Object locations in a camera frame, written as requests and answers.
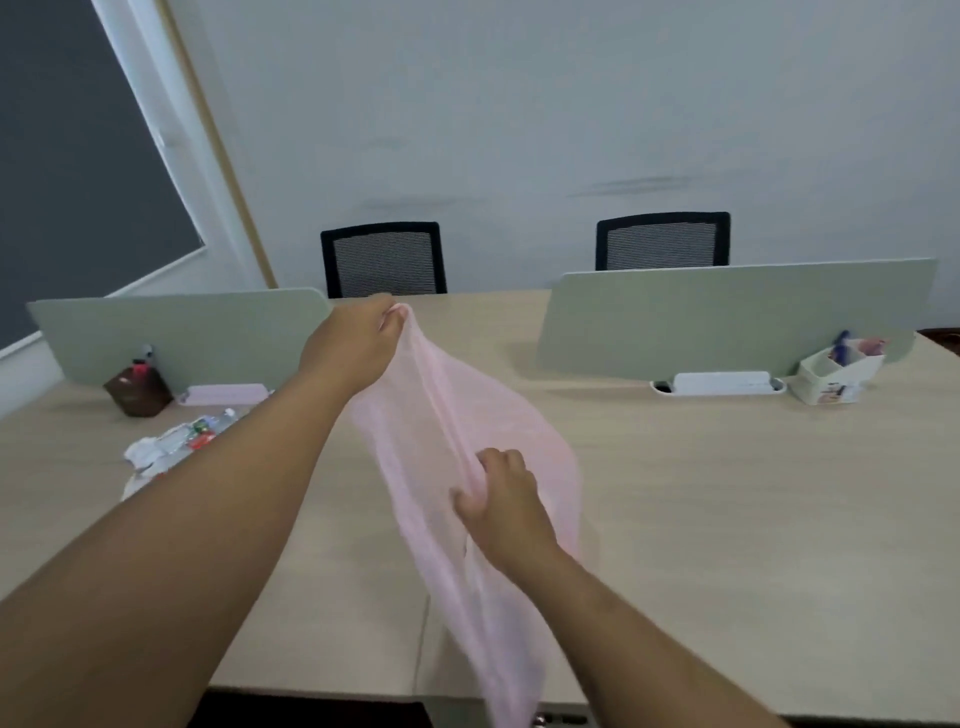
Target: plastic bag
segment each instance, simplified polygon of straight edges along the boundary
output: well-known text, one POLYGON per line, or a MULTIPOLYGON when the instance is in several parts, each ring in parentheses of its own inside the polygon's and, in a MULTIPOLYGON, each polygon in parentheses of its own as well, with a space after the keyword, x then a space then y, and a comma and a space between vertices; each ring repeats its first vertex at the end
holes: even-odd
POLYGON ((350 404, 390 490, 400 532, 434 603, 473 665, 496 728, 526 728, 543 689, 547 627, 483 557, 451 504, 483 494, 476 453, 518 449, 537 477, 561 547, 575 553, 581 477, 569 445, 533 405, 429 342, 406 308, 396 356, 350 404))

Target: wooden trim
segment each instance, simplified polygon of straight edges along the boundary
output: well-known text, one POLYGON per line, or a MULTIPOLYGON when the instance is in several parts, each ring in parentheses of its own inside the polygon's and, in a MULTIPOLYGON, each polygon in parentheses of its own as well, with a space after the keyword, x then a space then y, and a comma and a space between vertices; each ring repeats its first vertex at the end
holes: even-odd
POLYGON ((197 113, 200 115, 201 123, 204 125, 204 131, 213 148, 213 155, 217 159, 220 171, 224 175, 224 181, 227 183, 227 189, 230 192, 230 198, 237 208, 237 214, 240 216, 240 222, 243 224, 247 239, 250 241, 250 247, 253 248, 253 257, 256 258, 256 264, 260 268, 260 274, 267 283, 268 288, 277 288, 274 269, 270 265, 270 259, 267 252, 263 249, 263 242, 260 239, 260 233, 256 229, 256 223, 247 207, 247 199, 244 197, 240 182, 237 180, 236 172, 233 170, 233 164, 227 154, 227 148, 224 146, 224 140, 220 137, 217 124, 213 120, 213 113, 210 111, 210 105, 204 96, 204 90, 200 85, 200 79, 197 77, 197 71, 193 67, 193 61, 186 51, 183 44, 183 37, 180 35, 180 29, 177 27, 177 20, 174 18, 167 0, 155 0, 156 11, 163 23, 163 29, 170 38, 170 44, 173 46, 174 55, 177 57, 177 63, 183 78, 186 80, 187 87, 190 89, 190 95, 193 97, 194 104, 197 105, 197 113))

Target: black office chair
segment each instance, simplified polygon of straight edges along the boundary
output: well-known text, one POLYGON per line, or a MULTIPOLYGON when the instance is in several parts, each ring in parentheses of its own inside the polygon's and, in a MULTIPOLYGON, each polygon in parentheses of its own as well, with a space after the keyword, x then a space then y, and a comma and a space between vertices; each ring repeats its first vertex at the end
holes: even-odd
POLYGON ((320 233, 331 299, 446 293, 437 223, 377 223, 320 233))
POLYGON ((658 212, 597 223, 598 271, 729 264, 728 212, 658 212))

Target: person's right hand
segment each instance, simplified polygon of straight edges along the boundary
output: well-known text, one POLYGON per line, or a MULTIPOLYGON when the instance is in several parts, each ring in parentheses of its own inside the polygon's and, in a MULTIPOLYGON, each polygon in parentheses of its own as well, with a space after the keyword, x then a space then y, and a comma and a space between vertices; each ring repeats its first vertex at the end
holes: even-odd
POLYGON ((487 472, 487 498, 454 490, 453 509, 487 561, 519 586, 559 550, 557 535, 523 455, 491 448, 477 457, 487 472))

